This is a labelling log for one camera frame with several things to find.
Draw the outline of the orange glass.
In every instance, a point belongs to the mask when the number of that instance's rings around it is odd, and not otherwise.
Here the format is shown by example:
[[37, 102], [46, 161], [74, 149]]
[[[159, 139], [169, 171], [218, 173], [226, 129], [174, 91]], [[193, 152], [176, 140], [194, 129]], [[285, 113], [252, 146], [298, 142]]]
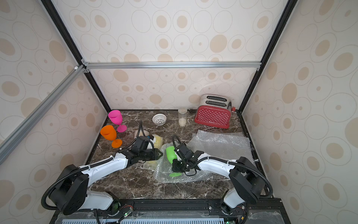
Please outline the orange glass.
[[117, 132], [112, 125], [104, 126], [100, 134], [106, 139], [112, 142], [113, 148], [120, 148], [123, 144], [121, 139], [117, 138]]

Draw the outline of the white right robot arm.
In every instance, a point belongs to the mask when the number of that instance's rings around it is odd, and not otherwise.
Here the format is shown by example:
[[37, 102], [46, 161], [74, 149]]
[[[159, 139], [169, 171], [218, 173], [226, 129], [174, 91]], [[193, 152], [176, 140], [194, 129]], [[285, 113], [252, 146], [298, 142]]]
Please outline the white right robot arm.
[[268, 179], [246, 157], [225, 160], [210, 156], [203, 151], [190, 150], [186, 144], [174, 144], [176, 158], [172, 160], [172, 171], [188, 173], [207, 171], [229, 179], [233, 188], [222, 199], [222, 209], [233, 210], [242, 203], [256, 204], [260, 198], [273, 196]]

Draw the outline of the yellow glass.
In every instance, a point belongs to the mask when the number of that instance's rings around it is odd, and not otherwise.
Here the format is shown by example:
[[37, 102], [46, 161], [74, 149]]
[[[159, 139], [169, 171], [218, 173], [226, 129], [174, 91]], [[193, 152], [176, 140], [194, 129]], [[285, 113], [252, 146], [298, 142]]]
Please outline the yellow glass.
[[[163, 138], [156, 134], [154, 134], [153, 137], [154, 137], [154, 147], [161, 149], [163, 145]], [[145, 164], [143, 165], [143, 168], [154, 171], [157, 168], [159, 162], [160, 160], [146, 161]]]

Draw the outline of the beige glass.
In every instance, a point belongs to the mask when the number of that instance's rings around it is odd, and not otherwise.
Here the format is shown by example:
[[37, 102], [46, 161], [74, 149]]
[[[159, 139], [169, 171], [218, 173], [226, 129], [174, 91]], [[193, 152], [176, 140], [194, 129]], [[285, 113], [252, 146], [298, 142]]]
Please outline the beige glass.
[[144, 131], [136, 130], [134, 133], [134, 138], [137, 138], [139, 136], [147, 136], [147, 135], [148, 135], [148, 132], [146, 130], [144, 130]]

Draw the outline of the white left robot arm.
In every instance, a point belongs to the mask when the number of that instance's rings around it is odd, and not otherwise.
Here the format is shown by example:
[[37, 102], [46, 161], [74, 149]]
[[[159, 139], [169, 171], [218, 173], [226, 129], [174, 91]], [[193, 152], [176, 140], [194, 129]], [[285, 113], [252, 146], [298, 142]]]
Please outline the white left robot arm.
[[96, 181], [124, 170], [140, 161], [156, 161], [163, 153], [155, 148], [157, 137], [139, 136], [130, 148], [122, 149], [107, 159], [89, 165], [67, 166], [58, 179], [45, 191], [41, 206], [70, 215], [78, 210], [102, 210], [113, 215], [119, 210], [119, 199], [109, 192], [89, 190]]

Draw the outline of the green glass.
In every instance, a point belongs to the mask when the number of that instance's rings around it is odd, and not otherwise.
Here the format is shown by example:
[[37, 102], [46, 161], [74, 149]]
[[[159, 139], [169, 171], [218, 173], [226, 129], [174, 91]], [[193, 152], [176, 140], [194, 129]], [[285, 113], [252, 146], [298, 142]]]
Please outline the green glass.
[[[167, 155], [167, 159], [168, 161], [170, 162], [170, 164], [173, 164], [173, 160], [174, 159], [178, 159], [176, 153], [175, 153], [175, 148], [174, 146], [169, 146], [166, 148], [166, 155]], [[178, 176], [181, 176], [181, 173], [171, 173], [169, 174], [169, 177], [178, 177]]]

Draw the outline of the pink plastic wine glass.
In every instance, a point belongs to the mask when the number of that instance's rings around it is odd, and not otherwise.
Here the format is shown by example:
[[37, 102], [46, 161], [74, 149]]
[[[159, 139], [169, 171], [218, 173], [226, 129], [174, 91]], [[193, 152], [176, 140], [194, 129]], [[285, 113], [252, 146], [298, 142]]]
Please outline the pink plastic wine glass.
[[117, 125], [117, 132], [123, 133], [127, 130], [127, 126], [123, 125], [123, 117], [119, 110], [112, 110], [108, 114], [109, 119], [115, 125]]

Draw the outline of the clear bubble wrap sheet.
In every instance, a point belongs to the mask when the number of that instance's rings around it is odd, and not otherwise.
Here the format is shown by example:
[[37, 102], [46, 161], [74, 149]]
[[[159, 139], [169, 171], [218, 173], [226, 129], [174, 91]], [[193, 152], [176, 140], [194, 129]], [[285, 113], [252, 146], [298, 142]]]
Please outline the clear bubble wrap sheet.
[[192, 170], [186, 173], [181, 173], [181, 176], [178, 177], [169, 177], [169, 174], [174, 173], [172, 171], [172, 164], [170, 164], [166, 155], [166, 148], [169, 146], [173, 146], [172, 143], [164, 144], [161, 147], [160, 150], [163, 153], [163, 156], [159, 159], [160, 162], [158, 163], [158, 166], [153, 174], [154, 178], [159, 183], [188, 183], [204, 181], [213, 177], [213, 174], [208, 171], [197, 171], [195, 174]]
[[238, 160], [246, 157], [249, 161], [254, 161], [250, 140], [242, 133], [210, 133], [199, 130], [186, 145], [194, 152], [203, 151], [222, 159]]

